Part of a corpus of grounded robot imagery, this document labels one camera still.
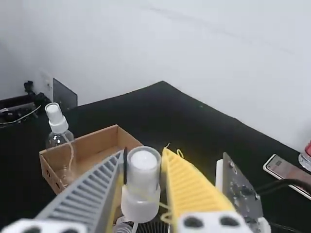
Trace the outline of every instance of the red object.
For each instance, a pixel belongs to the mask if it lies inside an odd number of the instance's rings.
[[[309,142],[309,144],[307,144],[306,148],[305,148],[305,152],[311,156],[311,142]]]

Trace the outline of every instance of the white cap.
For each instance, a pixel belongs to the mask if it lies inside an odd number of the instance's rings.
[[[58,103],[49,103],[45,106],[49,118],[49,125],[53,133],[64,133],[68,130],[68,123]]]

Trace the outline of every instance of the clear plastic bottle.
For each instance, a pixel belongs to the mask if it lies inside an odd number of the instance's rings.
[[[49,125],[52,130],[46,141],[47,150],[52,150],[63,144],[66,144],[65,146],[68,147],[68,150],[63,150],[68,152],[62,154],[62,158],[59,159],[60,166],[55,171],[62,184],[66,187],[74,181],[76,176],[74,136],[72,132],[68,130],[69,126],[67,120],[63,116],[58,103],[48,104],[45,107],[45,111],[49,117]]]
[[[306,146],[305,151],[299,157],[299,163],[308,171],[311,171],[311,142]]]

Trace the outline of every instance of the cable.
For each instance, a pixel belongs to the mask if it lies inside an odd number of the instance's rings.
[[[20,120],[23,120],[24,118],[30,116],[31,114],[33,114],[34,112],[36,112],[39,108],[41,108],[41,105],[39,107],[37,107],[36,109],[34,109],[33,111],[31,111],[30,113],[27,113],[26,115],[22,116],[21,118],[11,121],[11,122],[0,122],[0,125],[8,125],[8,124],[13,124],[16,122],[19,122]]]
[[[66,137],[66,135],[64,133],[62,133],[62,136],[64,138],[64,140],[68,143],[69,147],[70,147],[70,161],[69,161],[69,165],[68,165],[68,169],[69,169],[69,172],[72,173],[72,170],[71,170],[71,164],[72,164],[72,160],[73,160],[73,157],[74,157],[74,150],[73,150],[73,146],[71,144],[71,142],[68,140],[68,138]]]
[[[136,233],[137,227],[138,227],[138,223],[137,223],[137,222],[134,222],[133,229],[132,229],[132,233]]]
[[[273,222],[269,222],[270,226],[272,227],[275,227],[275,228],[279,228],[279,229],[283,229],[283,230],[286,230],[288,232],[294,232],[294,233],[303,233],[295,228],[292,228],[292,227],[287,227],[287,226],[283,226],[283,225],[280,225],[280,224],[277,224],[277,223],[273,223]]]
[[[266,195],[272,192],[275,192],[276,190],[289,186],[289,185],[295,185],[300,188],[302,188],[305,192],[309,193],[311,195],[311,185],[300,180],[296,179],[283,179],[279,181],[275,181],[272,183],[265,184],[259,188],[256,189],[256,192],[260,195]]]

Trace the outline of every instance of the phone screen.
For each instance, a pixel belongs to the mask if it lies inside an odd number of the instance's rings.
[[[267,164],[267,169],[283,179],[297,179],[311,185],[311,175],[277,155]]]

